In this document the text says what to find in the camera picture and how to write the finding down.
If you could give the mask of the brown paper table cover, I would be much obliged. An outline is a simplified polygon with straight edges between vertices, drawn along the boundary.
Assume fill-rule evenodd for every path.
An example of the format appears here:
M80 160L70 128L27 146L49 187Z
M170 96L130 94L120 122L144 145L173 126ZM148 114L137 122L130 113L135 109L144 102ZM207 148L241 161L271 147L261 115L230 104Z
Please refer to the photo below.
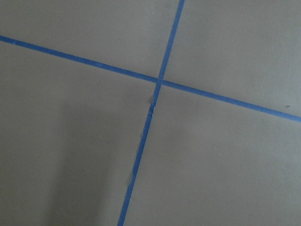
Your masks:
M298 226L298 0L3 0L3 226Z

